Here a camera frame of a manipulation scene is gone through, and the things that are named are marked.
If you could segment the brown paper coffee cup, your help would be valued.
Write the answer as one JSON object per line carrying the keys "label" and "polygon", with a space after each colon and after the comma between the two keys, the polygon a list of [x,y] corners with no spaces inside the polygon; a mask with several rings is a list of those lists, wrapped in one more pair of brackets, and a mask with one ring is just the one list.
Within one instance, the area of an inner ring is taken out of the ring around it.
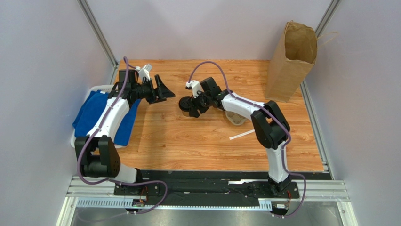
{"label": "brown paper coffee cup", "polygon": [[191,116],[190,110],[184,109],[184,110],[181,110],[181,111],[182,111],[182,114],[183,114],[185,117],[190,117],[190,116]]}

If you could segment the brown paper bag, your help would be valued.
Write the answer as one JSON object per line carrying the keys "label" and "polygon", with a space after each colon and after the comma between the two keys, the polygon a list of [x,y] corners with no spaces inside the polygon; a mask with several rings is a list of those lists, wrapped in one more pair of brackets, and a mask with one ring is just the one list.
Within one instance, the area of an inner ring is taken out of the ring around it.
{"label": "brown paper bag", "polygon": [[337,36],[318,37],[313,28],[288,21],[268,66],[265,99],[288,102],[315,66],[319,48]]}

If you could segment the grey pulp cup carrier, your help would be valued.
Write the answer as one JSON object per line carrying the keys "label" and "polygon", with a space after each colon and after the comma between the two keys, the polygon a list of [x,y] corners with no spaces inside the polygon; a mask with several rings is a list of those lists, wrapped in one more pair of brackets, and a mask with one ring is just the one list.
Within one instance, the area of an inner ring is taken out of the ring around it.
{"label": "grey pulp cup carrier", "polygon": [[225,116],[235,126],[240,126],[247,120],[246,117],[229,111],[225,111]]}

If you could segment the black plastic cup lid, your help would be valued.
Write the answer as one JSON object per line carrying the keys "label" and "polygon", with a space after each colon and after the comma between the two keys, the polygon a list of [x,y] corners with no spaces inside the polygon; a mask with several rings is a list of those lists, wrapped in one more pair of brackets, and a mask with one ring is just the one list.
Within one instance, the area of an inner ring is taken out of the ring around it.
{"label": "black plastic cup lid", "polygon": [[189,112],[190,111],[190,103],[191,103],[191,97],[185,96],[179,100],[178,106],[181,111]]}

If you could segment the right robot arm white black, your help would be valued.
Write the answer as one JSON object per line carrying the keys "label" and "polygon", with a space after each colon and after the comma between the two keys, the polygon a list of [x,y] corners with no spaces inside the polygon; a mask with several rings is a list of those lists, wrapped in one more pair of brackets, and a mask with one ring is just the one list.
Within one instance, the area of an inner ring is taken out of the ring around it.
{"label": "right robot arm white black", "polygon": [[286,169],[286,142],[290,126],[274,101],[267,103],[251,101],[229,89],[221,90],[212,77],[199,82],[186,83],[192,96],[183,97],[179,107],[183,114],[198,118],[210,107],[220,109],[234,125],[252,122],[259,143],[266,148],[269,161],[269,183],[273,193],[283,193],[291,179]]}

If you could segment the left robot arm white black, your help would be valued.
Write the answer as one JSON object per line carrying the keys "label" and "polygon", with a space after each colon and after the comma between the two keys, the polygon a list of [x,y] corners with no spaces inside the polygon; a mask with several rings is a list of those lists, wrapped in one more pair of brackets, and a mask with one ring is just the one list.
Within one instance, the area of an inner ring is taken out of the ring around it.
{"label": "left robot arm white black", "polygon": [[150,70],[150,65],[121,70],[111,91],[92,92],[82,106],[74,123],[74,148],[84,183],[91,183],[87,177],[99,184],[142,183],[141,171],[123,164],[116,147],[128,144],[141,100],[155,104],[176,96],[159,75],[152,79]]}

